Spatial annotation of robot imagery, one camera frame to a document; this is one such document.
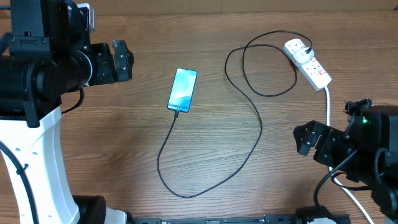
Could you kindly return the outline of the white power strip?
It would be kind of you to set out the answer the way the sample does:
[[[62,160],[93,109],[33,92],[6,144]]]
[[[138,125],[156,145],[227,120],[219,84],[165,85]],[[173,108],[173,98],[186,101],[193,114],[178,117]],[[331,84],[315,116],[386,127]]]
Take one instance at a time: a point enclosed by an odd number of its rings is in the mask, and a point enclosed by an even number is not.
[[[315,91],[320,91],[328,86],[332,81],[331,76],[322,67],[320,62],[314,57],[305,64],[298,64],[293,54],[303,47],[307,47],[300,39],[292,39],[284,44],[284,51],[293,61],[295,66],[300,70],[303,76],[307,79],[309,84],[314,88]]]

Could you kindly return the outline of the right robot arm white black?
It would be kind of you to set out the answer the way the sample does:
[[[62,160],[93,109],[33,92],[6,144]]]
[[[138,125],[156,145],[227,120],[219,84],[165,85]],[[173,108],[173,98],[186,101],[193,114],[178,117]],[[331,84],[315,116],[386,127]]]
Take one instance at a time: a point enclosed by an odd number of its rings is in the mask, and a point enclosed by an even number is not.
[[[307,156],[315,148],[314,160],[332,168],[319,185],[341,174],[362,182],[380,211],[397,223],[397,107],[364,99],[346,102],[345,113],[345,131],[318,121],[297,126],[297,151]]]

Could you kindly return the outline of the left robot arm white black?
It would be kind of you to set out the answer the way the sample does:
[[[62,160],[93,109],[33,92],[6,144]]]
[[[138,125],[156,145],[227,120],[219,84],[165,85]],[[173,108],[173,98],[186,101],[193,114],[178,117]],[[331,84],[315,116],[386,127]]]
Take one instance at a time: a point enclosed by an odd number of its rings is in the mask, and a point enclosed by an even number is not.
[[[94,9],[70,0],[12,0],[1,37],[1,154],[21,223],[132,223],[102,196],[73,195],[60,143],[62,95],[126,82],[125,41],[92,44]]]

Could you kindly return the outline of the blue Samsung Galaxy smartphone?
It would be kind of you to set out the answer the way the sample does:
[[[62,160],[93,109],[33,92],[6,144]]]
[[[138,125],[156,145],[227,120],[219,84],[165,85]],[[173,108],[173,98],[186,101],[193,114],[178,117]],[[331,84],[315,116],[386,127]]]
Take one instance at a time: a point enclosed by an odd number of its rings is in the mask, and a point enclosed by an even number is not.
[[[195,70],[178,68],[170,92],[167,108],[188,113],[192,102],[193,92],[198,73]]]

